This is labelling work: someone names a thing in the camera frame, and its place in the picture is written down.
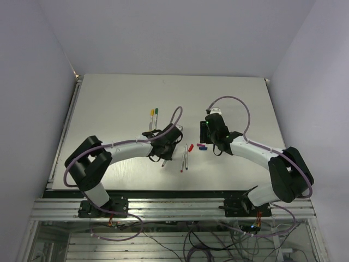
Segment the yellow pen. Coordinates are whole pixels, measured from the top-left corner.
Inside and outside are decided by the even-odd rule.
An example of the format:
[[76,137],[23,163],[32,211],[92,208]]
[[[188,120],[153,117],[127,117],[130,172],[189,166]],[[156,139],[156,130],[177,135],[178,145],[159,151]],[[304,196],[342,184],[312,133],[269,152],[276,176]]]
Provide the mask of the yellow pen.
[[149,121],[149,131],[153,130],[153,118],[154,118],[154,113],[155,113],[155,109],[151,110],[151,114],[150,114],[150,121]]

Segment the green pen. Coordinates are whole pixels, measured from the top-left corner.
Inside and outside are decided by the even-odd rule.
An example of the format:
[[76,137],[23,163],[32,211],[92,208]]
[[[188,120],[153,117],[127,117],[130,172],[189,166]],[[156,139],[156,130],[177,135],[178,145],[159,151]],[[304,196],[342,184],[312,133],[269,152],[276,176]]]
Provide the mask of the green pen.
[[153,130],[155,130],[157,128],[158,112],[159,112],[159,109],[155,108],[154,109],[154,115],[153,115]]

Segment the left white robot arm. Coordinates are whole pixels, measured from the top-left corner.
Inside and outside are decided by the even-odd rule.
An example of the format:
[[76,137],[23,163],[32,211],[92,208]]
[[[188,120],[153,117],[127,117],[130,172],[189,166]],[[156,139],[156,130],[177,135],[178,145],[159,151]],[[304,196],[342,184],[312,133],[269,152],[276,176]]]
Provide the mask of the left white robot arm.
[[105,217],[111,211],[111,198],[101,183],[107,168],[139,157],[153,162],[156,161],[153,157],[172,160],[174,150],[183,138],[182,130],[181,126],[170,123],[164,130],[142,133],[138,140],[114,144],[103,144],[95,135],[89,136],[65,161],[64,176],[70,174],[78,189],[93,202],[93,212]]

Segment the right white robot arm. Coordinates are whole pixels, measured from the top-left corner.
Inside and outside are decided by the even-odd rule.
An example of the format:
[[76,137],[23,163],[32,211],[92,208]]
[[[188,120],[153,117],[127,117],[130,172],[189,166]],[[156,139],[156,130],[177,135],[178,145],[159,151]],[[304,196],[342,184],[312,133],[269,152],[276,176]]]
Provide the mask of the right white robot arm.
[[314,178],[294,147],[273,149],[248,140],[243,133],[229,131],[220,113],[209,114],[200,122],[200,142],[212,144],[219,156],[226,153],[242,157],[269,171],[268,183],[252,187],[242,197],[240,209],[247,216],[254,215],[264,204],[291,203],[311,194]]

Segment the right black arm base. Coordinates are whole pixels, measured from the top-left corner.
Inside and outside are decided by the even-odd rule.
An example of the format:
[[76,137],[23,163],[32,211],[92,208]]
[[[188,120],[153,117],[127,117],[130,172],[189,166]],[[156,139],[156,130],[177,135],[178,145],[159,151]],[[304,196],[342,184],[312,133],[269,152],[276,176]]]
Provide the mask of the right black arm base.
[[253,189],[245,191],[234,190],[232,195],[224,199],[218,208],[224,210],[225,217],[271,217],[272,212],[269,204],[255,207],[248,199],[248,193]]

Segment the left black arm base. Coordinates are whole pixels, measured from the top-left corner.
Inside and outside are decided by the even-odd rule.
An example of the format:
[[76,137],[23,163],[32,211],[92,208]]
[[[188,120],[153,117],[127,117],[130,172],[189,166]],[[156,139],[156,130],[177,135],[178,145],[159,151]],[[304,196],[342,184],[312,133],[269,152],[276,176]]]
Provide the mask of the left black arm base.
[[81,201],[78,210],[78,218],[125,218],[128,213],[128,201],[126,199],[110,199],[102,207],[97,207],[89,200]]

